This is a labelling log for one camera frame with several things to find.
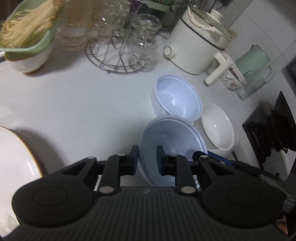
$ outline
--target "kitchen counter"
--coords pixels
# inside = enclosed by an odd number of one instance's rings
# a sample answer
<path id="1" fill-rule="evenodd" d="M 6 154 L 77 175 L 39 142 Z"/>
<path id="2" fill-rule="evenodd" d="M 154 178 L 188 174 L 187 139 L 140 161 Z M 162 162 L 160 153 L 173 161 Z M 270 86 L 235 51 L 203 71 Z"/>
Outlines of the kitchen counter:
<path id="1" fill-rule="evenodd" d="M 26 75 L 0 63 L 0 125 L 32 143 L 49 172 L 87 156 L 106 160 L 128 153 L 139 142 L 145 126 L 156 117 L 150 97 L 156 79 L 175 74 L 189 81 L 202 103 L 214 103 L 229 116 L 239 142 L 242 123 L 259 105 L 256 95 L 241 101 L 219 81 L 207 86 L 206 73 L 190 75 L 162 57 L 165 39 L 159 37 L 152 71 L 130 75 L 108 74 L 95 67 L 84 50 L 63 50 L 58 40 L 45 65 Z M 205 140 L 207 148 L 222 152 Z M 121 178 L 122 185 L 148 185 L 139 172 Z"/>

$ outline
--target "glass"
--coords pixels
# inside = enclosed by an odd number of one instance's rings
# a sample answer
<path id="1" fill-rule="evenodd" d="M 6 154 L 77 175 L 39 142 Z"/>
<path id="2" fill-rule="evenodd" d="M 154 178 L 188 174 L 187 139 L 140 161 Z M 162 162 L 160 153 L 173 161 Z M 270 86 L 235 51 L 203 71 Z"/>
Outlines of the glass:
<path id="1" fill-rule="evenodd" d="M 98 27 L 99 38 L 109 38 L 121 29 L 130 11 L 130 3 L 127 0 L 102 0 L 96 5 L 92 22 Z"/>
<path id="2" fill-rule="evenodd" d="M 161 21 L 150 14 L 137 14 L 132 18 L 131 26 L 134 29 L 128 39 L 129 65 L 151 65 L 158 49 L 155 33 L 162 28 Z"/>
<path id="3" fill-rule="evenodd" d="M 91 17 L 91 0 L 67 1 L 64 21 L 61 24 L 61 43 L 64 49 L 79 50 L 85 47 Z"/>
<path id="4" fill-rule="evenodd" d="M 235 93 L 241 100 L 245 100 L 267 83 L 258 70 L 244 74 L 244 78 L 246 79 L 247 84 L 235 89 Z"/>

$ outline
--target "glass jar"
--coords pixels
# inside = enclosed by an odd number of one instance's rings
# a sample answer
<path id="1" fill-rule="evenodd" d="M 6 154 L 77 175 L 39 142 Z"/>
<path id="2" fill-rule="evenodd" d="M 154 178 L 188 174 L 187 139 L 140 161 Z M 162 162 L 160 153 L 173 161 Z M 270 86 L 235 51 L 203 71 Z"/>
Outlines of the glass jar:
<path id="1" fill-rule="evenodd" d="M 64 21 L 60 28 L 64 49 L 78 50 L 85 47 L 91 17 L 91 0 L 67 1 Z"/>
<path id="2" fill-rule="evenodd" d="M 131 26 L 134 29 L 128 39 L 129 65 L 153 64 L 158 49 L 155 34 L 162 28 L 161 21 L 150 14 L 137 14 L 132 18 Z"/>

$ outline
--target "white rice cooker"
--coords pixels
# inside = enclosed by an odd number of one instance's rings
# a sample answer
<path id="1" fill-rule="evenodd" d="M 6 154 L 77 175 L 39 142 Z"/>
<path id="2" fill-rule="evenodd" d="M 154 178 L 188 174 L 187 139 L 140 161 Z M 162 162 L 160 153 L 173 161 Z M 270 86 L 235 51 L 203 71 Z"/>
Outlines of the white rice cooker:
<path id="1" fill-rule="evenodd" d="M 190 74 L 201 74 L 216 59 L 220 65 L 206 79 L 213 82 L 211 79 L 217 79 L 231 66 L 230 59 L 221 54 L 232 41 L 219 21 L 221 18 L 214 9 L 207 13 L 188 7 L 163 49 L 164 56 Z"/>

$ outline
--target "blue plastic bowl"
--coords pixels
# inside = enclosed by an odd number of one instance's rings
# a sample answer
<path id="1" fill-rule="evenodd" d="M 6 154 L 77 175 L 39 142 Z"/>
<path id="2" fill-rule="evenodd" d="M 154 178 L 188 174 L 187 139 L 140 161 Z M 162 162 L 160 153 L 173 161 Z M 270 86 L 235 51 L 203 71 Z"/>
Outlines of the blue plastic bowl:
<path id="1" fill-rule="evenodd" d="M 196 128 L 185 119 L 165 115 L 153 119 L 141 134 L 138 168 L 142 177 L 153 187 L 175 186 L 175 178 L 158 172 L 156 148 L 162 145 L 166 154 L 179 154 L 192 161 L 196 151 L 207 148 Z"/>
<path id="2" fill-rule="evenodd" d="M 151 104 L 157 116 L 176 115 L 190 122 L 200 118 L 202 112 L 201 99 L 193 86 L 171 74 L 157 80 Z"/>

